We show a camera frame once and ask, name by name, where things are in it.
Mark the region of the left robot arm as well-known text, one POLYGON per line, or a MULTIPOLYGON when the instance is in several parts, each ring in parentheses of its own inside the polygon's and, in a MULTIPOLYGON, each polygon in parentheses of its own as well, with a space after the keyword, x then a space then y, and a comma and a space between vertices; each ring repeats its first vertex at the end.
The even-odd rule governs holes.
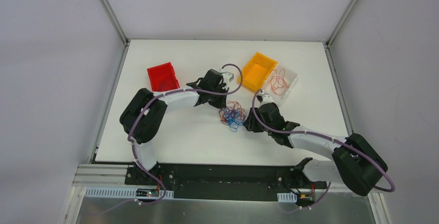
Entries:
POLYGON ((234 79, 231 72, 210 69, 204 77, 184 87, 167 92, 152 92, 140 89, 120 116, 120 124, 128 134, 135 163, 142 166, 138 178, 146 185, 157 181, 158 171, 154 168, 157 159, 153 138, 167 112, 202 104, 222 109, 226 106, 229 83, 234 79))

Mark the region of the red plastic bin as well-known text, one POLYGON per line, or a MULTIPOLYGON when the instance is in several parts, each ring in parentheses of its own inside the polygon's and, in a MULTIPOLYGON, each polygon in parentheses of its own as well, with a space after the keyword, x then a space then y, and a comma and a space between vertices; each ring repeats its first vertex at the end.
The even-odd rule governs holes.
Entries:
POLYGON ((171 62, 147 69, 151 89, 154 92, 166 92, 180 88, 171 62))

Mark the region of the orange plastic bin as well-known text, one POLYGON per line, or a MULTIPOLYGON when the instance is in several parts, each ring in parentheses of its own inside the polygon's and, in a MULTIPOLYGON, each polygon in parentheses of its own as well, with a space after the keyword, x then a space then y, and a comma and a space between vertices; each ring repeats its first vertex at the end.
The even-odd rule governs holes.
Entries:
POLYGON ((256 52, 242 69, 242 76, 238 77, 238 82, 250 91, 256 92, 262 88, 277 64, 277 61, 256 52))

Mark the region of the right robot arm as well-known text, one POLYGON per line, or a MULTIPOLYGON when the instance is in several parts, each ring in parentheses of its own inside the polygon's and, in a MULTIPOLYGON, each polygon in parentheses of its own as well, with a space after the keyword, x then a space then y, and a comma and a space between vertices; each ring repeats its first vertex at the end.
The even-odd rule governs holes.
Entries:
POLYGON ((372 189, 394 192, 396 187, 387 174, 388 166, 360 134, 330 136, 286 121, 279 107, 271 102, 252 107, 243 126, 250 132, 266 132, 279 145, 306 150, 327 158, 302 160, 294 181, 305 188, 316 181, 343 183, 360 196, 372 189))

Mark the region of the white plastic bin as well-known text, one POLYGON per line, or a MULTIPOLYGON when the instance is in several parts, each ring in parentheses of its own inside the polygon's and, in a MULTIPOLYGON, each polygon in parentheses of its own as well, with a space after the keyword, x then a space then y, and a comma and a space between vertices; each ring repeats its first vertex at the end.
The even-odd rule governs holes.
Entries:
POLYGON ((298 74, 281 64, 277 64, 269 73, 262 90, 272 96, 278 104, 284 102, 298 81, 298 74))

